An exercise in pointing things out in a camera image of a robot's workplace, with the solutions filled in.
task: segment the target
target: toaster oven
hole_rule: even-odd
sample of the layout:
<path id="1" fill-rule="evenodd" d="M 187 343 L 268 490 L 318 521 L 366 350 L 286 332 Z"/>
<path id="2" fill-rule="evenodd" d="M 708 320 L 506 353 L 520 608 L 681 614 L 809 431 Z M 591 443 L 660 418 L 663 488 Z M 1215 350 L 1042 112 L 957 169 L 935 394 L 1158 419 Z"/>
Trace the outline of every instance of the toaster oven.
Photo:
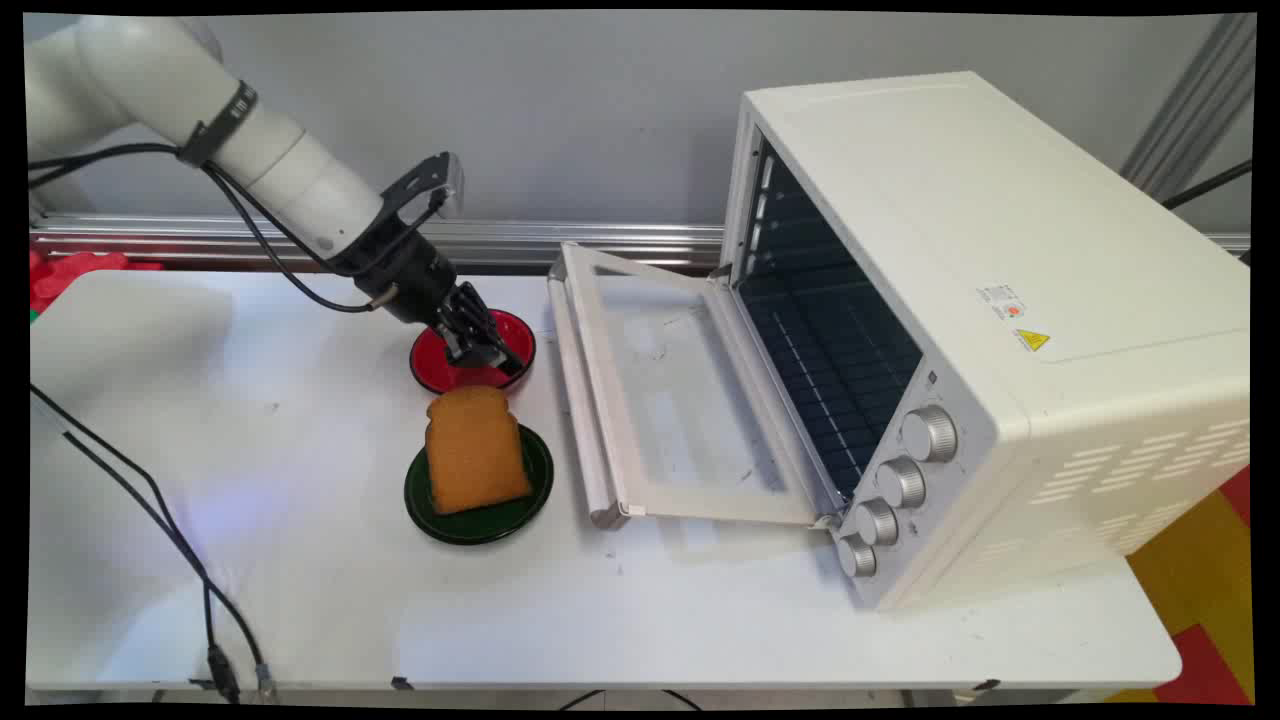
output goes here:
<path id="1" fill-rule="evenodd" d="M 1129 553 L 1247 465 L 1248 286 L 969 72 L 748 92 L 717 270 L 548 282 L 595 525 L 828 533 L 879 609 Z"/>

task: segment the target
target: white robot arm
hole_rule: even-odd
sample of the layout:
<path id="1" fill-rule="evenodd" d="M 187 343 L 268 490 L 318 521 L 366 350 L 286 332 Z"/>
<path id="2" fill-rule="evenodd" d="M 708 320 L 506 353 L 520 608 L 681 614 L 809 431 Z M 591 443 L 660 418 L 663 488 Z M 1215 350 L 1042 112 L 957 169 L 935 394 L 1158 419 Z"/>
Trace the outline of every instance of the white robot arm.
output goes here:
<path id="1" fill-rule="evenodd" d="M 195 18 L 86 15 L 28 45 L 23 60 L 28 161 L 74 151 L 133 122 L 179 147 L 195 145 L 196 128 L 207 131 L 207 160 L 397 318 L 439 333 L 449 363 L 520 369 L 470 283 L 454 284 L 448 260 L 397 215 L 429 186 L 443 209 L 456 209 L 462 177 L 452 154 L 424 160 L 376 192 L 232 77 L 218 40 Z M 214 137 L 219 124 L 229 135 Z"/>

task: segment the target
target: toast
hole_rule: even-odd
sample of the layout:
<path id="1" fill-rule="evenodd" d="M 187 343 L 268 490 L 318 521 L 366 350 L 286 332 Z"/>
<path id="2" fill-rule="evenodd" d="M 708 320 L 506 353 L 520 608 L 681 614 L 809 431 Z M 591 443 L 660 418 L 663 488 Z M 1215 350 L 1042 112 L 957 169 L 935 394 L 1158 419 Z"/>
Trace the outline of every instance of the toast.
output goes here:
<path id="1" fill-rule="evenodd" d="M 466 386 L 426 409 L 431 505 L 451 515 L 532 495 L 520 450 L 520 427 L 498 388 Z"/>

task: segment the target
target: oven knob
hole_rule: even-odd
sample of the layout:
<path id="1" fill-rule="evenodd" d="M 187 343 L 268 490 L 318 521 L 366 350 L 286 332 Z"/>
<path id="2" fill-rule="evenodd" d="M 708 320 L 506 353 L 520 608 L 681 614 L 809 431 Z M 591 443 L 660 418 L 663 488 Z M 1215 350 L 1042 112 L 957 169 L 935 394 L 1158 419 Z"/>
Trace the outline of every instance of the oven knob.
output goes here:
<path id="1" fill-rule="evenodd" d="M 911 410 L 902 418 L 902 446 L 920 462 L 946 462 L 956 455 L 956 427 L 937 405 Z"/>
<path id="2" fill-rule="evenodd" d="M 836 553 L 840 555 L 840 566 L 850 578 L 869 578 L 876 574 L 876 551 L 858 536 L 838 538 Z"/>
<path id="3" fill-rule="evenodd" d="M 897 542 L 897 519 L 883 497 L 874 497 L 854 507 L 854 527 L 867 544 Z"/>
<path id="4" fill-rule="evenodd" d="M 893 507 L 924 503 L 924 473 L 910 457 L 895 457 L 876 469 L 876 488 Z"/>

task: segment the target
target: label sticker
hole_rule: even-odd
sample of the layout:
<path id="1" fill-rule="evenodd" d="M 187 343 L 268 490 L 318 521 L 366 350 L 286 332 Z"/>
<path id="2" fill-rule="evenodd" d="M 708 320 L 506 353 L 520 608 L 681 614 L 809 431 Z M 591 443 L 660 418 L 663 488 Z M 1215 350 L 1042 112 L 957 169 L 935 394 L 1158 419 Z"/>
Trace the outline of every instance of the label sticker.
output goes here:
<path id="1" fill-rule="evenodd" d="M 1044 343 L 1048 342 L 1047 334 L 1033 333 L 1030 331 L 1018 331 L 1018 337 L 1023 338 L 1023 342 L 1027 343 L 1027 350 L 1032 352 L 1044 347 Z"/>
<path id="2" fill-rule="evenodd" d="M 1007 284 L 979 287 L 978 297 L 991 305 L 992 311 L 1001 320 L 1016 320 L 1027 314 L 1027 305 Z"/>

